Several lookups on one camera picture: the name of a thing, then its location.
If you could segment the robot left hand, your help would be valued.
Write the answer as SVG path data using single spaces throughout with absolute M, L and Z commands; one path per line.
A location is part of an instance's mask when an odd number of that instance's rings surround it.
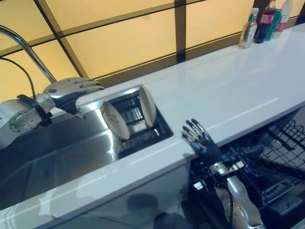
M 43 92 L 51 97 L 56 108 L 83 117 L 76 106 L 76 101 L 82 96 L 103 89 L 101 83 L 89 78 L 71 77 L 50 84 Z

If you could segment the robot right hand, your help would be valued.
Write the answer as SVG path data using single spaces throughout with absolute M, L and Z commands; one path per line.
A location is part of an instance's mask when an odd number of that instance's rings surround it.
M 186 120 L 182 127 L 182 138 L 191 146 L 198 157 L 210 167 L 222 162 L 222 152 L 205 128 L 195 119 Z

